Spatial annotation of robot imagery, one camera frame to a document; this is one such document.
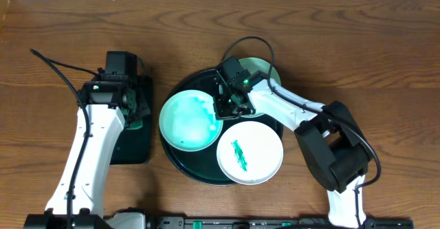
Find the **green sponge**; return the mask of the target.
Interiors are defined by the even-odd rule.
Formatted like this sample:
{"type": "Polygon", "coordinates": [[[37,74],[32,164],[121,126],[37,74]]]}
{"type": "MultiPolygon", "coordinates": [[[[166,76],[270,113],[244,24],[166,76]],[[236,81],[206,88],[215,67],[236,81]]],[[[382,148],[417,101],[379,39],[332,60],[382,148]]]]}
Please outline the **green sponge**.
{"type": "Polygon", "coordinates": [[[125,129],[127,130],[138,130],[141,129],[143,126],[143,121],[141,118],[131,118],[130,120],[126,121],[125,129]]]}

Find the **mint plate stained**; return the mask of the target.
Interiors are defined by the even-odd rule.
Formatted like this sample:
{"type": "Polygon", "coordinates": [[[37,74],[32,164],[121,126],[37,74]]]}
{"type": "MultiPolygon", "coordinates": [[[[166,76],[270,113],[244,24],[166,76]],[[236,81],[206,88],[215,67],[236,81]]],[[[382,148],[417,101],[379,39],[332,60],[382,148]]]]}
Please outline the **mint plate stained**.
{"type": "Polygon", "coordinates": [[[216,118],[210,94],[189,89],[172,95],[164,103],[159,114],[159,129],[173,148],[195,152],[217,140],[223,121],[216,118]]]}

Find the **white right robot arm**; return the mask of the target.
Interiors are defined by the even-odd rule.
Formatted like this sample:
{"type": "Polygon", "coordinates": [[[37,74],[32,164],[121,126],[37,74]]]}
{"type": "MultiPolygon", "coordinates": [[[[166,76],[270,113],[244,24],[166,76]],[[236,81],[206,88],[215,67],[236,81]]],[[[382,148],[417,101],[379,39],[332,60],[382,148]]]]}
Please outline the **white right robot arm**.
{"type": "Polygon", "coordinates": [[[225,95],[214,103],[221,120],[264,113],[291,129],[307,167],[327,190],[329,221],[339,227],[362,228],[366,215],[362,188],[371,160],[377,154],[348,108],[304,99],[281,87],[263,72],[219,72],[225,95]]]}

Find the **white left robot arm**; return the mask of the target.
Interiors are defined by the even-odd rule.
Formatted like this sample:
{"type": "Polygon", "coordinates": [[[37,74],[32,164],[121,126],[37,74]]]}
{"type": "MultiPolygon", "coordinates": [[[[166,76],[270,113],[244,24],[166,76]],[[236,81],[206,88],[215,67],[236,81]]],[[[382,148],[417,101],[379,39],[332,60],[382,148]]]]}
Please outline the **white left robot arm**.
{"type": "Polygon", "coordinates": [[[139,208],[104,213],[109,167],[149,157],[152,80],[91,80],[78,95],[82,107],[63,175],[44,213],[29,214],[24,228],[154,228],[154,216],[139,208]]]}

